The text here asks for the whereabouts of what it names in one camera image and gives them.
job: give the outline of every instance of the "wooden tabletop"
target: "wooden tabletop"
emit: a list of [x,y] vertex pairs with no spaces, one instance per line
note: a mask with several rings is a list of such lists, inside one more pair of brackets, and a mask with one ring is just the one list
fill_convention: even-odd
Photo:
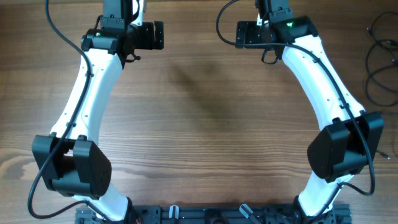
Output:
[[[145,21],[164,21],[165,49],[138,50],[111,93],[99,147],[112,162],[112,182],[134,205],[239,205],[291,203],[309,178],[307,147],[319,133],[312,107],[293,73],[260,61],[261,50],[235,49],[215,32],[226,1],[149,2]],[[231,6],[221,31],[234,39],[237,21],[255,20],[254,1]],[[366,28],[385,1],[290,1],[295,16],[308,15],[348,90],[368,111],[364,58],[372,41]],[[102,4],[50,7],[56,26],[74,43],[95,23]],[[382,35],[398,37],[398,20],[383,19]],[[372,57],[376,68],[388,57]],[[43,5],[0,7],[0,223],[72,223],[74,209],[34,220],[27,195],[38,168],[31,153],[64,109],[80,56],[45,20]],[[396,70],[383,79],[397,86]],[[378,100],[388,100],[378,91]],[[344,189],[354,223],[397,223],[398,122],[385,116],[377,155],[376,192]],[[369,188],[367,167],[352,183]],[[40,182],[34,207],[50,213],[72,202]]]

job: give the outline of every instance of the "wood grain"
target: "wood grain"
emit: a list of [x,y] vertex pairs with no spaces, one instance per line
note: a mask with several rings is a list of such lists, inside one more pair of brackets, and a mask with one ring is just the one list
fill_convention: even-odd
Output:
[[[296,16],[312,18],[350,92],[368,111],[379,110],[362,91],[372,44],[366,28],[398,2],[290,2]],[[146,20],[165,22],[165,49],[137,51],[142,60],[126,65],[99,137],[113,183],[135,205],[290,203],[307,183],[306,148],[319,133],[312,107],[283,62],[266,66],[261,50],[220,41],[215,19],[224,4],[148,3]],[[225,12],[221,31],[227,38],[234,39],[237,21],[256,18],[252,5],[242,1]],[[101,4],[50,7],[54,23],[75,43],[101,11]],[[43,5],[1,6],[0,27],[0,223],[71,223],[73,210],[34,220],[26,199],[38,171],[32,140],[60,116],[80,57],[48,26]],[[380,27],[380,35],[398,36],[394,21],[383,20]],[[376,52],[372,66],[385,58]],[[397,86],[395,74],[382,78]],[[392,159],[374,160],[376,193],[363,197],[346,189],[337,199],[351,204],[354,223],[398,220],[397,117],[385,122],[379,149]],[[353,183],[368,189],[368,171]],[[34,206],[49,213],[71,201],[40,183]]]

